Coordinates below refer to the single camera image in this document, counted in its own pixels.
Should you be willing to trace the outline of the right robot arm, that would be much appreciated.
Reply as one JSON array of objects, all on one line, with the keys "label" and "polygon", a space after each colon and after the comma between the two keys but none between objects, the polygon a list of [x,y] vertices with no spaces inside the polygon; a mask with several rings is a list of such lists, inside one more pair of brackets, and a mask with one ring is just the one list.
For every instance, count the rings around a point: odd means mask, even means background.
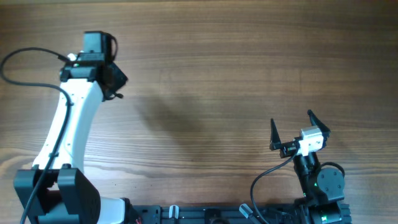
[{"label": "right robot arm", "polygon": [[280,151],[281,158],[292,159],[303,197],[291,205],[277,208],[284,223],[351,223],[351,211],[345,199],[345,171],[337,163],[320,163],[317,152],[326,147],[330,129],[312,110],[307,114],[311,126],[302,128],[298,137],[282,142],[274,120],[271,120],[270,150]]}]

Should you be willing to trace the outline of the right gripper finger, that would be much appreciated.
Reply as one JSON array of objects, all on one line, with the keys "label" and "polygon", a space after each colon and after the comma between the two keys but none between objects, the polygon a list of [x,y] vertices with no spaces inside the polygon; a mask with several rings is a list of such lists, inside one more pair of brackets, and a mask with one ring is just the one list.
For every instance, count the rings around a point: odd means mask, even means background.
[{"label": "right gripper finger", "polygon": [[330,129],[316,117],[315,113],[312,110],[308,110],[307,114],[310,118],[311,124],[313,126],[317,126],[324,137],[329,137],[331,133]]},{"label": "right gripper finger", "polygon": [[270,136],[270,150],[278,150],[282,146],[277,127],[274,120],[271,118],[271,136]]}]

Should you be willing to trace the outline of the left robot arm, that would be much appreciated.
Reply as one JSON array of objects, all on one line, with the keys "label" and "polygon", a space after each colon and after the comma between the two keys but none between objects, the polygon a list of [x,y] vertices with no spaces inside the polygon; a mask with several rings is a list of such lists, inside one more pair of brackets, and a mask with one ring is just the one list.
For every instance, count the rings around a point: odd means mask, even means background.
[{"label": "left robot arm", "polygon": [[131,223],[137,215],[126,198],[102,197],[84,174],[85,148],[99,105],[120,98],[127,76],[115,64],[118,43],[102,31],[87,31],[83,50],[60,55],[60,93],[45,144],[30,169],[20,169],[14,189],[21,222]]}]

